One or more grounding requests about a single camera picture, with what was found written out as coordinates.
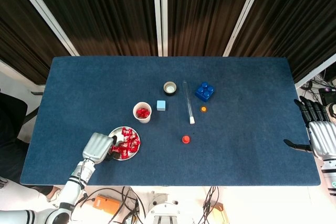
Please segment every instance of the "cup of red candy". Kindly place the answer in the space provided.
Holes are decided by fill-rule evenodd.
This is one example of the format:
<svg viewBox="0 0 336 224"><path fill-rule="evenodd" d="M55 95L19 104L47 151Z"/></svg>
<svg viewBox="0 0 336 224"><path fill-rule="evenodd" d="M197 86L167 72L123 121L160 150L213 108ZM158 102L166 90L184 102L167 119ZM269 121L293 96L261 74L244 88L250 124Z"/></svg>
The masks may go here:
<svg viewBox="0 0 336 224"><path fill-rule="evenodd" d="M152 108L146 102L138 102L133 108L133 115L140 123L148 123L151 119Z"/></svg>

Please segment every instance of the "blue building block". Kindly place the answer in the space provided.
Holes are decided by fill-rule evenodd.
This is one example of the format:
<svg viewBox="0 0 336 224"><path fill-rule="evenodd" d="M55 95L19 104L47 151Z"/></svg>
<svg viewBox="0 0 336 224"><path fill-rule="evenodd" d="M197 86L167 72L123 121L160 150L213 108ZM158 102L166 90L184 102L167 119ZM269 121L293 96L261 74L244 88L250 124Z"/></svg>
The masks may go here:
<svg viewBox="0 0 336 224"><path fill-rule="evenodd" d="M207 82L202 82L201 86L196 90L195 96L200 98L203 102L207 102L214 92L215 88L213 86Z"/></svg>
<svg viewBox="0 0 336 224"><path fill-rule="evenodd" d="M156 110L158 111L166 111L166 101L159 101L156 102Z"/></svg>

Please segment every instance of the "orange device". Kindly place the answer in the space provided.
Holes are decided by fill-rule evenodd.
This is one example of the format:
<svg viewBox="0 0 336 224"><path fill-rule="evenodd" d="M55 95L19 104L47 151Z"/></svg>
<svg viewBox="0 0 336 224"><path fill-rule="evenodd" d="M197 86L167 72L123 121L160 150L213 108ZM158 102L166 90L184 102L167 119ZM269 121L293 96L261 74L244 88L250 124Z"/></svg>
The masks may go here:
<svg viewBox="0 0 336 224"><path fill-rule="evenodd" d="M94 200L93 207L114 215L120 206L120 201L104 195L98 195Z"/></svg>

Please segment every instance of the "blue tablecloth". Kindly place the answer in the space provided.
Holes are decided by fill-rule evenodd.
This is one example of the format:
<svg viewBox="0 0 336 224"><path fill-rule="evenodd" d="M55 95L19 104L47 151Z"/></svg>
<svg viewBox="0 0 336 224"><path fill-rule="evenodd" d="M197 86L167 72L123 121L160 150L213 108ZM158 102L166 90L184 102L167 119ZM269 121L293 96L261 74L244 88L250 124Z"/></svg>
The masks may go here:
<svg viewBox="0 0 336 224"><path fill-rule="evenodd" d="M194 125L183 80L192 93ZM177 84L172 97L163 91L167 81ZM207 103L193 94L203 81L215 87ZM312 154L283 143L308 143L295 98L283 58L55 58L21 182L65 184L93 132L130 126L140 135L139 152L97 165L89 185L318 185ZM157 100L166 101L165 112L156 111ZM148 124L133 117L140 101L152 106ZM199 110L203 104L207 113Z"/></svg>

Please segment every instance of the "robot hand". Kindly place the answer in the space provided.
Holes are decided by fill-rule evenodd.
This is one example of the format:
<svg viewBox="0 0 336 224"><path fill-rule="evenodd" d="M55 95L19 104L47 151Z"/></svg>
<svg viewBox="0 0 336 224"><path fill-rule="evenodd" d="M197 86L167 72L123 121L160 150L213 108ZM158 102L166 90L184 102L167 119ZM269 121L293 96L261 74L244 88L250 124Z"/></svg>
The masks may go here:
<svg viewBox="0 0 336 224"><path fill-rule="evenodd" d="M93 133L83 150L84 161L79 162L59 196L59 209L41 212L31 210L0 211L1 224L66 224L75 209L75 203L95 171L95 164L101 163L114 139Z"/></svg>
<svg viewBox="0 0 336 224"><path fill-rule="evenodd" d="M330 196L336 202L336 125L330 122L325 108L318 102L300 97L294 100L299 107L309 133L310 145L294 144L285 139L291 148L299 151L313 152L323 161L322 173L328 185Z"/></svg>

